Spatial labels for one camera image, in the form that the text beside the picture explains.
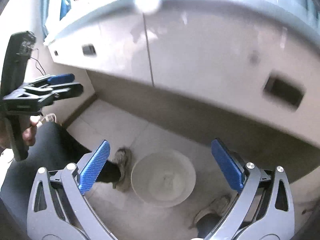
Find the human hand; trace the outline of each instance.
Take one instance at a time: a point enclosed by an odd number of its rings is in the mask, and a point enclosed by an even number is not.
[[[30,116],[30,127],[22,133],[22,139],[27,146],[33,146],[36,143],[37,123],[40,116]]]

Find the bright light spot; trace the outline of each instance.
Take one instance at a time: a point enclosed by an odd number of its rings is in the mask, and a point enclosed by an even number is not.
[[[161,6],[161,0],[135,0],[134,3],[138,10],[145,14],[153,14]]]

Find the baseboard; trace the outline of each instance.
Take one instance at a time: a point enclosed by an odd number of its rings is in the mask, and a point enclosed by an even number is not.
[[[87,98],[61,125],[64,128],[68,128],[69,125],[73,123],[96,99],[98,98],[97,94],[94,93],[92,96]]]

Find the shoe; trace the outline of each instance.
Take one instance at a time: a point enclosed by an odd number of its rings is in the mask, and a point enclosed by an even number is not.
[[[207,207],[198,212],[198,214],[193,219],[190,228],[194,228],[198,221],[207,214],[217,214],[218,216],[223,217],[224,213],[229,207],[230,201],[231,196],[229,195],[224,195],[220,198],[214,199]]]
[[[39,128],[41,125],[43,125],[45,122],[55,122],[58,123],[57,116],[54,113],[47,114],[43,116],[40,121],[37,124],[37,127]]]
[[[113,189],[117,189],[121,192],[126,191],[130,187],[131,173],[130,165],[132,159],[132,152],[128,148],[120,148],[117,150],[112,162],[118,165],[120,170],[120,179],[117,182],[112,183]]]

